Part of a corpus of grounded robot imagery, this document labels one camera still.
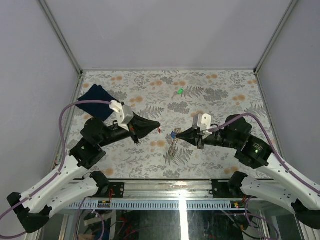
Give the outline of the green capped key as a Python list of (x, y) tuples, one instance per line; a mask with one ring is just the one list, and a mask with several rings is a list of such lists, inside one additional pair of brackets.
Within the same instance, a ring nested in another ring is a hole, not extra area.
[(175, 97), (175, 96), (178, 96), (178, 95), (182, 95), (184, 92), (184, 89), (183, 88), (180, 88), (179, 90), (175, 91), (172, 95), (172, 99)]

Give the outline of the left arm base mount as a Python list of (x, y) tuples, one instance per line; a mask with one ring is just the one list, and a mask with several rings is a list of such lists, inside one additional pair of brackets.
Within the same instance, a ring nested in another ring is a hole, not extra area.
[(100, 193), (101, 198), (108, 199), (121, 199), (124, 197), (125, 183), (124, 182), (111, 182), (108, 185), (107, 190), (103, 190)]

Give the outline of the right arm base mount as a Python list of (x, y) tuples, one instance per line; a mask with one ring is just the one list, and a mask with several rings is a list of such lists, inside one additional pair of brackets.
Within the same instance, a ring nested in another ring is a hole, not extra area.
[(230, 199), (233, 197), (226, 180), (212, 179), (211, 189), (208, 191), (208, 193), (212, 195), (214, 199)]

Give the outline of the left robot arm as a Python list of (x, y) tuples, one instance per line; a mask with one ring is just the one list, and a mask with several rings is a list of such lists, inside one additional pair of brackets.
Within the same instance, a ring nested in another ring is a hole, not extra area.
[(127, 138), (137, 144), (160, 126), (159, 122), (137, 114), (126, 129), (117, 121), (107, 126), (98, 118), (90, 118), (80, 132), (82, 139), (69, 151), (64, 162), (29, 190), (12, 192), (7, 197), (25, 232), (38, 231), (56, 213), (76, 201), (108, 195), (110, 182), (107, 177), (101, 171), (90, 171), (105, 157), (102, 148)]

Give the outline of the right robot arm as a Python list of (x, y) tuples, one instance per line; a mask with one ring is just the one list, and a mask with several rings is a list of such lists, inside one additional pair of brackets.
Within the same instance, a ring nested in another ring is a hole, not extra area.
[(262, 183), (237, 171), (228, 182), (233, 197), (256, 197), (273, 203), (292, 213), (304, 225), (320, 228), (320, 186), (292, 167), (276, 151), (269, 136), (262, 140), (251, 134), (252, 125), (245, 117), (250, 113), (230, 115), (224, 124), (212, 124), (209, 114), (198, 114), (192, 127), (176, 134), (176, 138), (203, 149), (205, 146), (230, 148), (243, 165), (269, 176), (278, 187)]

